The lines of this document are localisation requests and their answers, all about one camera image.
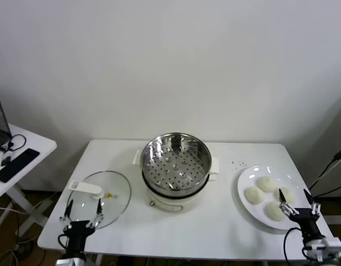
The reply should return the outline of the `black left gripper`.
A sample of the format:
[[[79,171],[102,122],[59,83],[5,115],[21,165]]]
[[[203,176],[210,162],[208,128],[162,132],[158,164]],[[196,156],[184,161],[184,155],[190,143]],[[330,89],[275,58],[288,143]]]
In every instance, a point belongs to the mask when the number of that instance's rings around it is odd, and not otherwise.
[[[104,219],[101,199],[98,200],[96,215],[91,220],[73,221],[70,219],[74,200],[67,204],[64,215],[60,217],[63,230],[66,231],[67,251],[82,252],[85,248],[86,239],[91,235],[91,228],[96,228]]]

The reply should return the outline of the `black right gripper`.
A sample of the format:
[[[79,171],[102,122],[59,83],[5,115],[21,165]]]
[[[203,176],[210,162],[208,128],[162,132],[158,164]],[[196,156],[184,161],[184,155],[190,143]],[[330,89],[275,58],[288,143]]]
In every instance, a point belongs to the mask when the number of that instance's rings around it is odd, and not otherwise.
[[[288,217],[292,222],[296,222],[302,232],[304,242],[310,242],[314,240],[323,239],[318,226],[317,220],[320,215],[320,203],[314,201],[313,196],[306,189],[303,190],[308,203],[311,206],[309,208],[293,208],[287,202],[281,189],[279,189],[280,210]]]

